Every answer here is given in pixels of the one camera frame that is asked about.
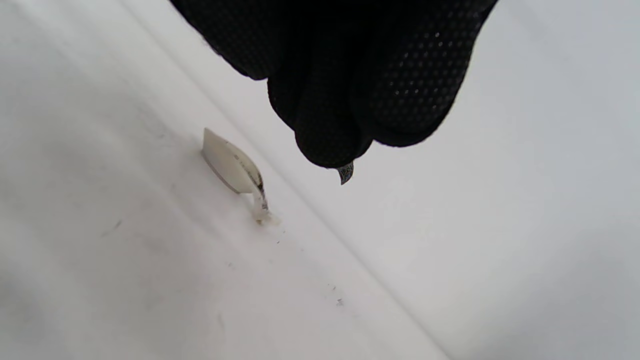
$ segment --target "white plastic panel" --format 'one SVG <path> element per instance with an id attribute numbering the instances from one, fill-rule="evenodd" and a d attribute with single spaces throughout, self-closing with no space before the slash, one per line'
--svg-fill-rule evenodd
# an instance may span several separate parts
<path id="1" fill-rule="evenodd" d="M 2 359 L 445 359 L 120 5 L 82 3 L 0 2 Z"/>
<path id="2" fill-rule="evenodd" d="M 48 319 L 41 328 L 57 329 L 12 327 L 11 334 L 25 336 L 18 339 L 33 341 L 32 333 L 46 333 L 41 354 L 72 349 L 80 358 L 96 358 L 98 349 L 105 358 L 126 358 L 125 352 L 136 349 L 136 359 L 442 358 L 425 330 L 452 359 L 638 358 L 637 3 L 502 0 L 445 124 L 416 147 L 374 146 L 342 188 L 335 172 L 308 164 L 298 152 L 291 132 L 269 108 L 264 83 L 238 76 L 168 3 L 20 3 L 31 18 L 21 28 L 17 20 L 3 21 L 3 38 L 10 39 L 10 29 L 8 34 L 20 29 L 33 37 L 44 32 L 49 47 L 48 53 L 37 53 L 41 44 L 18 41 L 12 46 L 22 49 L 23 57 L 2 54 L 13 64 L 10 79 L 29 81 L 11 90 L 21 97 L 3 96 L 12 104 L 3 105 L 3 116 L 15 121 L 2 123 L 7 127 L 2 146 L 8 150 L 0 158 L 0 181 L 6 182 L 0 189 L 7 199 L 18 193 L 30 203 L 9 207 L 11 202 L 2 200 L 11 214 L 2 215 L 3 229 L 15 236 L 2 237 L 0 264 L 9 274 L 20 274 L 10 277 L 9 284 L 20 286 L 11 293 L 35 302 L 28 307 L 31 314 L 38 309 L 36 314 Z M 33 53 L 40 59 L 64 54 L 70 63 L 62 71 L 38 57 L 26 61 Z M 35 69 L 39 79 L 29 78 Z M 60 89 L 60 83 L 67 85 Z M 129 105 L 122 106 L 123 99 Z M 131 115 L 139 103 L 141 115 Z M 114 108 L 119 109 L 115 117 Z M 16 120 L 27 114 L 39 121 Z M 109 117 L 118 121 L 106 121 Z M 274 211 L 290 226 L 285 234 L 238 233 L 236 224 L 248 218 L 246 206 L 224 192 L 191 152 L 202 127 L 213 124 L 258 163 Z M 109 183 L 122 183 L 116 189 L 126 191 L 101 195 L 99 182 L 85 180 L 87 165 L 68 168 L 50 148 L 34 150 L 34 143 L 51 136 L 70 144 L 64 154 L 83 153 L 89 164 L 105 159 L 107 169 L 116 172 Z M 69 172 L 93 183 L 78 187 L 75 177 L 61 177 Z M 55 193 L 37 182 L 51 174 L 61 177 Z M 174 181 L 181 192 L 171 192 Z M 72 209 L 78 200 L 61 195 L 65 191 L 83 194 L 83 206 Z M 202 233 L 171 248 L 177 264 L 149 260 L 142 244 L 86 235 L 102 234 L 127 209 L 149 201 L 154 205 L 118 228 L 134 234 L 157 227 L 168 242 Z M 51 204 L 60 219 L 48 220 L 51 208 L 34 212 Z M 222 220 L 213 222 L 211 214 Z M 179 230 L 173 230 L 174 222 Z M 227 240 L 210 242 L 211 233 Z M 283 255 L 274 242 L 295 245 Z M 46 247 L 52 243 L 56 246 Z M 114 266 L 114 253 L 130 259 L 129 266 Z M 282 258 L 286 261 L 277 270 L 268 266 Z M 131 265 L 134 259 L 138 267 Z M 227 263 L 243 260 L 239 268 L 247 266 L 246 272 L 222 272 Z M 138 286 L 141 279 L 160 279 L 153 283 L 166 297 L 185 282 L 202 288 L 210 281 L 198 277 L 203 272 L 220 277 L 214 288 L 226 289 L 225 302 L 212 301 L 211 294 L 172 295 L 161 312 L 143 311 L 149 286 Z M 129 282 L 121 282 L 126 275 Z M 349 297 L 322 288 L 333 289 L 325 284 L 336 279 L 344 281 L 337 290 L 345 289 Z M 60 295 L 68 293 L 78 296 Z M 133 300 L 122 295 L 129 293 Z M 335 306 L 337 299 L 344 306 Z M 348 299 L 362 315 L 345 319 L 336 313 Z M 250 305 L 260 310 L 246 314 Z M 212 325 L 220 309 L 237 321 L 234 335 L 224 340 Z M 87 314 L 94 313 L 103 326 L 91 326 Z M 180 331 L 172 329 L 174 323 Z M 317 332 L 303 334 L 300 329 L 308 324 Z M 337 345 L 323 348 L 325 341 Z M 15 346 L 21 354 L 31 348 Z M 105 350 L 118 347 L 121 354 Z"/>
<path id="3" fill-rule="evenodd" d="M 502 0 L 445 124 L 374 146 L 344 188 L 263 83 L 126 3 L 453 359 L 638 357 L 637 3 Z"/>

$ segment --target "white plastic clip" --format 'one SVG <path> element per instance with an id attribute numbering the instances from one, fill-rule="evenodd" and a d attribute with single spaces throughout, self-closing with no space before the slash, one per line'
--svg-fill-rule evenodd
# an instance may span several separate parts
<path id="1" fill-rule="evenodd" d="M 253 194 L 252 215 L 258 224 L 280 223 L 269 211 L 262 175 L 249 156 L 207 128 L 204 129 L 202 156 L 211 170 L 235 193 Z"/>

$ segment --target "gloved hand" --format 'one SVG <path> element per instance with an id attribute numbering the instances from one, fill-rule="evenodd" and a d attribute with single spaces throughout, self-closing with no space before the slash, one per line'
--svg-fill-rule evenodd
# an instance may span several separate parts
<path id="1" fill-rule="evenodd" d="M 311 162 L 409 146 L 449 112 L 497 0 L 171 0 L 269 100 Z"/>

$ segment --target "dirt speck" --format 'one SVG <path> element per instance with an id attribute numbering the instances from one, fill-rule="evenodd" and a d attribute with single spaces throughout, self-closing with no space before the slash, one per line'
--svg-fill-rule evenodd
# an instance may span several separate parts
<path id="1" fill-rule="evenodd" d="M 120 225 L 122 225 L 122 219 L 118 220 L 118 222 L 109 230 L 103 232 L 100 237 L 103 238 L 105 236 L 108 236 L 109 234 L 111 234 L 112 232 L 116 231 Z"/>

